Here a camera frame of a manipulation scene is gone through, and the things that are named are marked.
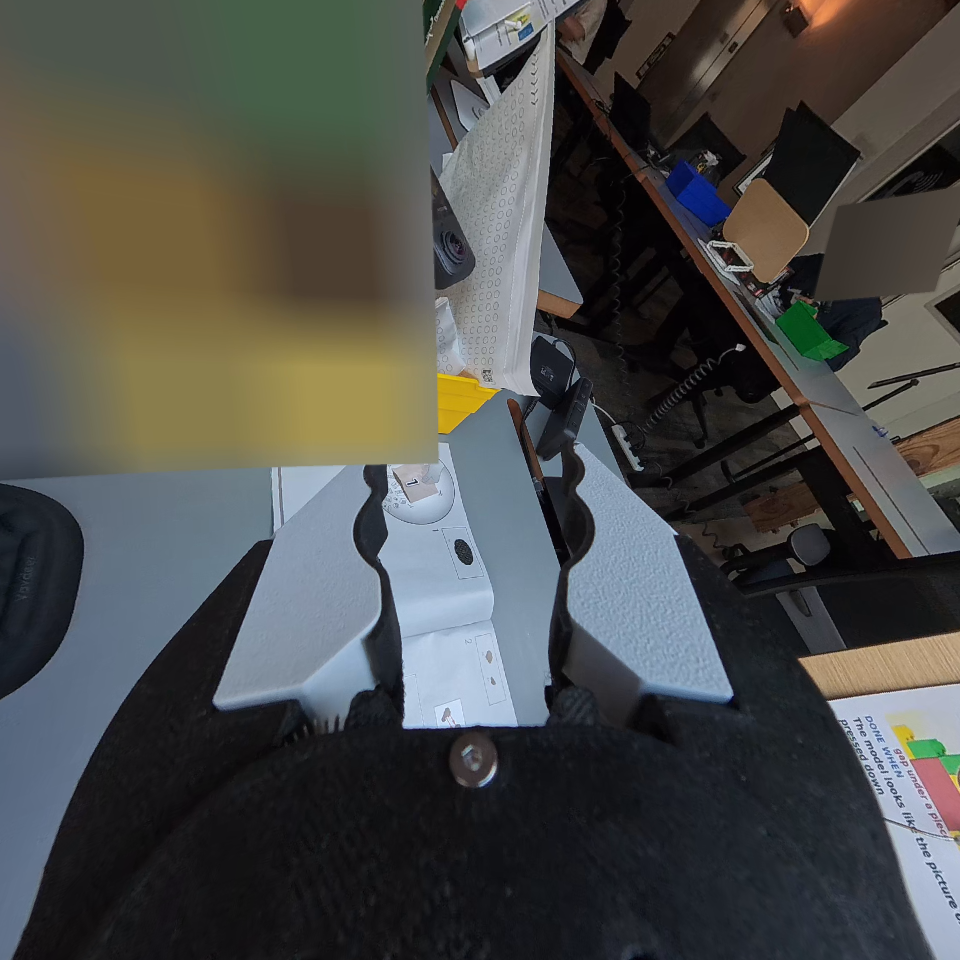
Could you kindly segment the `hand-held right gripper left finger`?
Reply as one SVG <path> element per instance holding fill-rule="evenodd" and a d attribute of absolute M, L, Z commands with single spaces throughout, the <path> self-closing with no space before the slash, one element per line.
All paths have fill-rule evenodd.
<path fill-rule="evenodd" d="M 381 690 L 404 714 L 402 637 L 378 556 L 387 468 L 346 465 L 275 533 L 213 695 L 221 712 L 298 702 L 343 726 L 354 697 Z"/>

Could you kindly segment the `plywood task board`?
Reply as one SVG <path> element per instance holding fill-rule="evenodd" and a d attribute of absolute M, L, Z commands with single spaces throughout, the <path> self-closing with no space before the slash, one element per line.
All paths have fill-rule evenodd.
<path fill-rule="evenodd" d="M 959 683 L 959 632 L 811 654 L 798 660 L 828 701 Z"/>

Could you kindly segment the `blue plastic bin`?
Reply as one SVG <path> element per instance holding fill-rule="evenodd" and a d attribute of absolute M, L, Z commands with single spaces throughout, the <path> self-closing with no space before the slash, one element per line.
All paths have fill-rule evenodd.
<path fill-rule="evenodd" d="M 667 176 L 665 185 L 677 202 L 711 229 L 727 220 L 732 208 L 720 198 L 716 188 L 684 160 Z"/>

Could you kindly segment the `yellow plastic bin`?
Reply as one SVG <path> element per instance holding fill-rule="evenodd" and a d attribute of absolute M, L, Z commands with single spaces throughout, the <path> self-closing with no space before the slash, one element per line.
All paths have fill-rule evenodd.
<path fill-rule="evenodd" d="M 437 392 L 438 434 L 449 435 L 494 397 L 498 389 L 485 387 L 470 376 L 438 373 Z"/>

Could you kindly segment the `standing instruction sheet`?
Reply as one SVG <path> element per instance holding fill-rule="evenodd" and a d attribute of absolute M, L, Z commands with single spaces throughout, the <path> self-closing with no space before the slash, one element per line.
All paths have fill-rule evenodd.
<path fill-rule="evenodd" d="M 466 66 L 474 77 L 488 76 L 519 54 L 556 19 L 581 1 L 467 1 L 460 32 Z"/>

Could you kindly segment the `bare plywood board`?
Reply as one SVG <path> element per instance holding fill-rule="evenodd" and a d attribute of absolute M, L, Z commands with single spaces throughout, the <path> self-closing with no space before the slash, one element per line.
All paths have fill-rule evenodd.
<path fill-rule="evenodd" d="M 761 283 L 771 283 L 807 244 L 810 228 L 764 178 L 755 178 L 723 224 L 723 239 L 735 243 Z"/>

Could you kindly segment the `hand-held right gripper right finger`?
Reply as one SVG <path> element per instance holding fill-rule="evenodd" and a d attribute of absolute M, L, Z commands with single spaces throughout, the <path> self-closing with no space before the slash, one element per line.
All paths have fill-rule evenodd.
<path fill-rule="evenodd" d="M 585 690 L 617 728 L 651 695 L 727 706 L 735 692 L 673 528 L 584 444 L 560 456 L 569 558 L 550 626 L 554 689 Z"/>

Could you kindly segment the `black foam panel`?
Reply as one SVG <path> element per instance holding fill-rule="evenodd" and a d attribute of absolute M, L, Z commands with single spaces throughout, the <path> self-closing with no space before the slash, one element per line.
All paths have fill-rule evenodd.
<path fill-rule="evenodd" d="M 812 226 L 860 159 L 856 146 L 800 101 L 783 116 L 763 179 Z"/>

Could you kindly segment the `small green plastic bin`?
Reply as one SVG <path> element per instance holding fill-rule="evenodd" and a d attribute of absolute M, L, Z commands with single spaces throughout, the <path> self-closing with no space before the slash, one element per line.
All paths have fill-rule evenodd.
<path fill-rule="evenodd" d="M 817 319 L 817 313 L 813 305 L 796 300 L 774 323 L 801 356 L 813 361 L 828 362 L 846 354 L 849 347 L 846 343 L 834 340 L 824 330 Z"/>

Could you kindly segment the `black cushioned wrist pad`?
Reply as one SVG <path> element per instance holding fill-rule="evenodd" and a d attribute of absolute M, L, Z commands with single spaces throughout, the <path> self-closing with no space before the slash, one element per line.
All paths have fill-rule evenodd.
<path fill-rule="evenodd" d="M 74 515 L 38 491 L 1 485 L 1 696 L 27 684 L 65 639 L 85 543 Z"/>

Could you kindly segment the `black rectangular hub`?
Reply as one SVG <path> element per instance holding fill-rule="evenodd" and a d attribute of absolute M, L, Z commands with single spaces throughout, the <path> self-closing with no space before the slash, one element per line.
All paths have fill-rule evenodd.
<path fill-rule="evenodd" d="M 580 377 L 573 382 L 552 410 L 535 447 L 543 461 L 553 459 L 568 443 L 576 441 L 594 392 L 593 381 Z"/>

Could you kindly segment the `printed task sheet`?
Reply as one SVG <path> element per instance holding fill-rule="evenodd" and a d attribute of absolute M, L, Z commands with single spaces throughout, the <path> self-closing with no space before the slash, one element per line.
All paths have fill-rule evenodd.
<path fill-rule="evenodd" d="M 959 957 L 959 685 L 831 701 L 935 958 Z"/>

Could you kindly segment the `large white paper bag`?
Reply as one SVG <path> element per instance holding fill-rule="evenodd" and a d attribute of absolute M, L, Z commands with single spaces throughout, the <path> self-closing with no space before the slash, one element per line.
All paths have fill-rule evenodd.
<path fill-rule="evenodd" d="M 439 182 L 475 266 L 446 292 L 464 368 L 480 385 L 534 395 L 537 312 L 554 115 L 556 31 L 461 140 Z"/>

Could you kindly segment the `grey desk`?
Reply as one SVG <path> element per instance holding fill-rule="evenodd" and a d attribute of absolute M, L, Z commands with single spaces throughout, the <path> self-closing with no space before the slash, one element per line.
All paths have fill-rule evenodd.
<path fill-rule="evenodd" d="M 514 712 L 546 720 L 557 558 L 499 392 L 447 441 L 493 586 Z M 21 481 L 76 519 L 84 557 L 53 657 L 1 703 L 2 958 L 18 945 L 59 825 L 90 756 L 154 658 L 272 527 L 268 469 Z"/>

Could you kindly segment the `long grey table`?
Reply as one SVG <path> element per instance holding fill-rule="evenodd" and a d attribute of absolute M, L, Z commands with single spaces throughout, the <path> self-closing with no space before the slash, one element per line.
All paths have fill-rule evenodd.
<path fill-rule="evenodd" d="M 557 50 L 556 60 L 597 130 L 654 205 L 657 217 L 682 244 L 699 275 L 785 390 L 791 407 L 780 411 L 780 419 L 787 422 L 801 417 L 819 443 L 809 454 L 827 457 L 834 473 L 842 477 L 839 507 L 827 512 L 835 528 L 840 529 L 850 518 L 848 490 L 896 558 L 958 551 L 958 531 L 891 441 L 879 435 L 866 412 L 824 363 L 798 354 L 782 331 L 757 319 L 750 304 L 738 298 L 738 285 L 705 256 L 701 238 L 708 234 L 706 227 L 670 194 L 658 171 L 642 166 L 640 157 L 601 108 L 592 77 L 563 49 Z"/>

